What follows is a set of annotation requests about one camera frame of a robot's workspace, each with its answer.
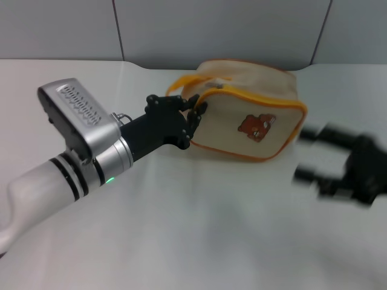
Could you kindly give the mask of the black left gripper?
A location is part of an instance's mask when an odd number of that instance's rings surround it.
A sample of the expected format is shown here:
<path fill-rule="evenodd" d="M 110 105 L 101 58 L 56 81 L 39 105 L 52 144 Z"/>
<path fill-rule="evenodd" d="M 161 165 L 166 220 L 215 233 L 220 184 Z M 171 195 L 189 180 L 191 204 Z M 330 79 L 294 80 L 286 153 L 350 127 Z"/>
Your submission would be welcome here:
<path fill-rule="evenodd" d="M 145 114 L 120 128 L 133 160 L 138 161 L 165 144 L 187 149 L 208 107 L 207 102 L 195 107 L 199 97 L 147 96 Z M 186 110 L 190 110 L 187 119 L 183 115 Z"/>

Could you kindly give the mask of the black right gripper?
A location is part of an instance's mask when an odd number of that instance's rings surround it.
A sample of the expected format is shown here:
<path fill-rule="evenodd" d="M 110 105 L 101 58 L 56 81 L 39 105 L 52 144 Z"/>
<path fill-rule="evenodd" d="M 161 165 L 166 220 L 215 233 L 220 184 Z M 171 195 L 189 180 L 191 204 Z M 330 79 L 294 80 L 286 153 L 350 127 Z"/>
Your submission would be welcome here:
<path fill-rule="evenodd" d="M 325 126 L 322 129 L 304 127 L 298 140 L 332 144 L 350 151 L 343 178 L 325 176 L 304 167 L 296 168 L 294 181 L 314 184 L 320 197 L 347 198 L 369 207 L 385 193 L 385 150 L 373 137 Z"/>

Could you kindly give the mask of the beige food bag orange trim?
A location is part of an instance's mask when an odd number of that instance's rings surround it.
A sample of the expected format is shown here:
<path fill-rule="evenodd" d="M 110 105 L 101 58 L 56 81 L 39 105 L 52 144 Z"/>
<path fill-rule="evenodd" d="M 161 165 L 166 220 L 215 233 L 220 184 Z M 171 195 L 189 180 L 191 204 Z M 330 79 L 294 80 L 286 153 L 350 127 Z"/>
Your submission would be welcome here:
<path fill-rule="evenodd" d="M 299 133 L 307 106 L 298 99 L 294 74 L 243 60 L 215 59 L 200 64 L 171 84 L 206 112 L 191 143 L 255 161 L 276 157 Z"/>

